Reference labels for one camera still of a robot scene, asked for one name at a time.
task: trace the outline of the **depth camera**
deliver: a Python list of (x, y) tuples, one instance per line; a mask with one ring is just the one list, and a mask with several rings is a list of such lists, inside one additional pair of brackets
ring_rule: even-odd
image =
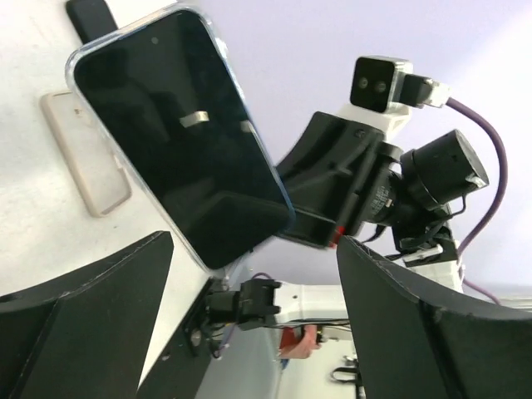
[(410, 62), (389, 57), (360, 57), (355, 65), (350, 102), (384, 113), (398, 105), (402, 82), (413, 72)]

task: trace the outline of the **white table surface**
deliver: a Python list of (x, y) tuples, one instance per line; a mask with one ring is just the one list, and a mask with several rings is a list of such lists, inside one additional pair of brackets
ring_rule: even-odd
[(309, 359), (292, 360), (281, 376), (278, 399), (353, 399), (354, 384), (341, 384), (330, 379), (330, 372), (345, 366), (343, 357), (352, 356), (349, 341), (329, 341)]

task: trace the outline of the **beige phone case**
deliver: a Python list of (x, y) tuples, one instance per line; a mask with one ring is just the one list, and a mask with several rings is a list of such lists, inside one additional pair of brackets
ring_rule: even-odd
[(41, 107), (89, 213), (107, 216), (131, 197), (111, 146), (70, 91), (45, 95)]

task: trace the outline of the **screw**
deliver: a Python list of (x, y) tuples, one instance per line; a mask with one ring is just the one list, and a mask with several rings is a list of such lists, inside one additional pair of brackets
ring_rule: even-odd
[(201, 331), (200, 330), (194, 330), (192, 334), (190, 334), (190, 342), (192, 343), (192, 346), (198, 347), (201, 344)]
[(367, 79), (365, 77), (358, 81), (358, 87), (361, 89), (365, 89), (367, 87)]

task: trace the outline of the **smartphone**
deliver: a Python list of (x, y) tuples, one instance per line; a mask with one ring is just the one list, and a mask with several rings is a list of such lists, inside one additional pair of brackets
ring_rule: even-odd
[(212, 22), (177, 3), (73, 54), (67, 82), (207, 268), (295, 214)]
[(131, 197), (126, 173), (76, 95), (46, 94), (41, 108), (89, 213), (104, 217), (126, 202)]

